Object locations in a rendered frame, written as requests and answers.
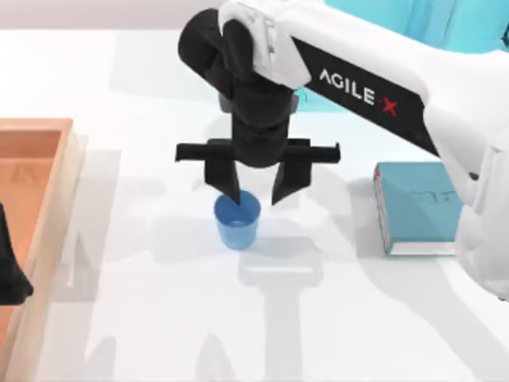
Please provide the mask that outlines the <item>teal book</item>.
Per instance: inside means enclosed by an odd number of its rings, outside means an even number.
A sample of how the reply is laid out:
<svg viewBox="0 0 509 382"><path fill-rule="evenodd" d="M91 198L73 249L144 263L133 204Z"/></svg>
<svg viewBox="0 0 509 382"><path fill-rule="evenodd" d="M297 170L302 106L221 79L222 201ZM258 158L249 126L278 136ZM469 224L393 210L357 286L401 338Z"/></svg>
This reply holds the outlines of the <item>teal book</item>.
<svg viewBox="0 0 509 382"><path fill-rule="evenodd" d="M388 256L454 256L463 206L441 162L379 162L373 175Z"/></svg>

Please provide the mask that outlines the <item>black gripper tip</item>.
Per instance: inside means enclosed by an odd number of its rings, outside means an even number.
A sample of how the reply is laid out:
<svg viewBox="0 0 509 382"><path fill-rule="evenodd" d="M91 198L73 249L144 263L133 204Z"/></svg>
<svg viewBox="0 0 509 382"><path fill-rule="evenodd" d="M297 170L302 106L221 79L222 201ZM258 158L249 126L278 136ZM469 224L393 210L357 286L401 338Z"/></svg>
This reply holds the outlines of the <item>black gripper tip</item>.
<svg viewBox="0 0 509 382"><path fill-rule="evenodd" d="M0 306L20 306L33 292L14 254L6 212L0 203Z"/></svg>

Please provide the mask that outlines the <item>blue plastic cup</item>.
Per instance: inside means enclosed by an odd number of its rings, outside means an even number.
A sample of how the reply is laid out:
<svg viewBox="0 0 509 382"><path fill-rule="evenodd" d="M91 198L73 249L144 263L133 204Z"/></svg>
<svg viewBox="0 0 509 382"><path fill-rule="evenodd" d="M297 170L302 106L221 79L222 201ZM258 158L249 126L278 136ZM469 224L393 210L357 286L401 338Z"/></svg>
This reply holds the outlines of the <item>blue plastic cup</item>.
<svg viewBox="0 0 509 382"><path fill-rule="evenodd" d="M261 214L260 202L254 194L241 190L239 204L220 195L213 212L220 239L227 248L243 250L254 243Z"/></svg>

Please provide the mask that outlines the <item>light blue rack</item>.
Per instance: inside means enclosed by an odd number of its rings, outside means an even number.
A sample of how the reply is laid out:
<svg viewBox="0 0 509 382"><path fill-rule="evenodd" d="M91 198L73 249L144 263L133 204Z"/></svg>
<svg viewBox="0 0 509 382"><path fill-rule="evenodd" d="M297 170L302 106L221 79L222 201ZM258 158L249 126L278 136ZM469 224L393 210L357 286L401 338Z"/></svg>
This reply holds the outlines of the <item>light blue rack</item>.
<svg viewBox="0 0 509 382"><path fill-rule="evenodd" d="M425 45L459 53L509 53L509 0L324 0Z"/></svg>

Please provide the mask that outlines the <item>salmon-coloured shallow box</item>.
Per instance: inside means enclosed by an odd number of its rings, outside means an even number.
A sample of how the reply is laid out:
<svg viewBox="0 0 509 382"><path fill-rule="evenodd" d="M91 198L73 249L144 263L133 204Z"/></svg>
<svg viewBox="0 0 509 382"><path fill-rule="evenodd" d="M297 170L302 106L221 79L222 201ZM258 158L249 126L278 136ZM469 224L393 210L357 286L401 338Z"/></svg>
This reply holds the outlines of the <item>salmon-coloured shallow box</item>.
<svg viewBox="0 0 509 382"><path fill-rule="evenodd" d="M0 307L2 362L36 351L81 162L71 119L0 119L0 202L34 288L22 306Z"/></svg>

